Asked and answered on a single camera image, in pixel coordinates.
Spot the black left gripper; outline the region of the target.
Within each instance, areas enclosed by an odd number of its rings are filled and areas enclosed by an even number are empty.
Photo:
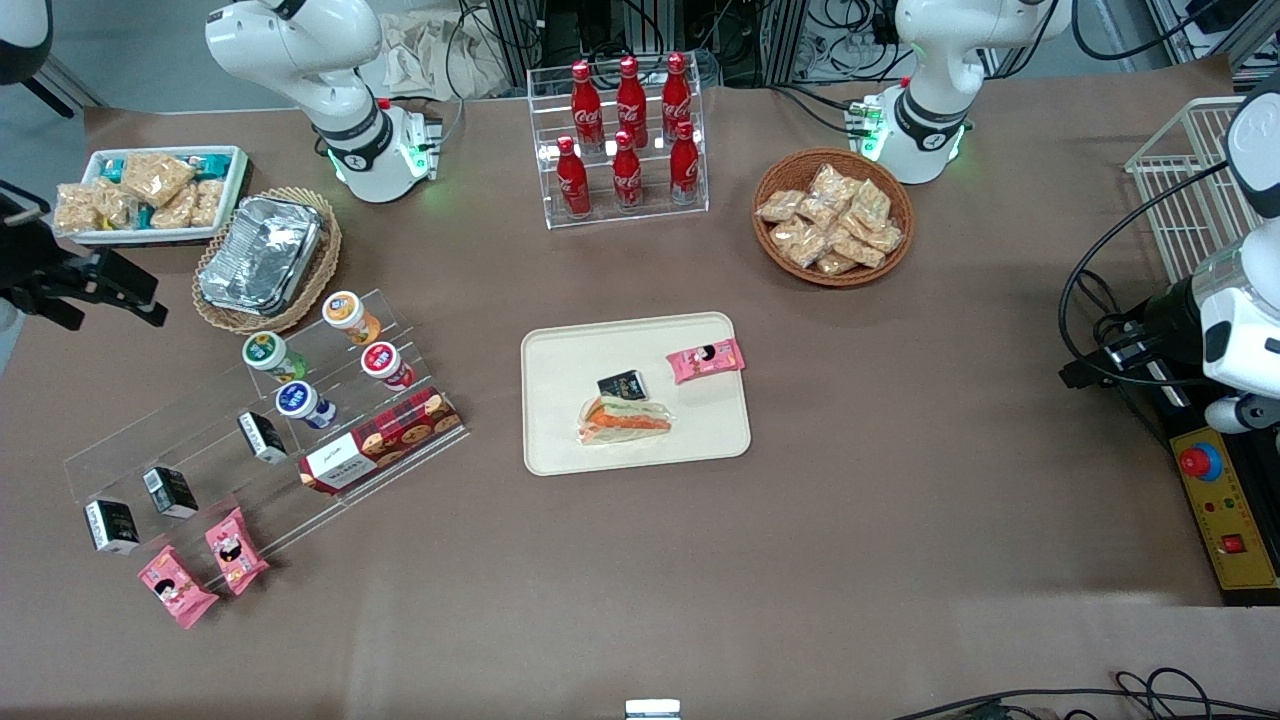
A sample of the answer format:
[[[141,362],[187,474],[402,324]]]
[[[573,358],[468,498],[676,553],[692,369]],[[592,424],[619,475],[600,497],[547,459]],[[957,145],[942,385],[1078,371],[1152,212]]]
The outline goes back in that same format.
[[[1188,282],[1178,282],[1124,313],[1094,324],[1094,356],[1059,370],[1069,389],[1117,383],[1204,383],[1201,311]]]

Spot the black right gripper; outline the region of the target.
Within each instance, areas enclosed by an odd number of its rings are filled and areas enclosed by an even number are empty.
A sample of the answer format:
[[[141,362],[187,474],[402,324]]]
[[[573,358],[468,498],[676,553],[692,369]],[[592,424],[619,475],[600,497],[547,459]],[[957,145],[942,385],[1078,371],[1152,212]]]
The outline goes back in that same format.
[[[157,279],[114,250],[79,255],[61,247],[42,222],[1,227],[1,297],[14,309],[78,331],[84,313],[68,299],[96,304],[111,296],[151,327],[164,327],[168,307],[155,300]]]

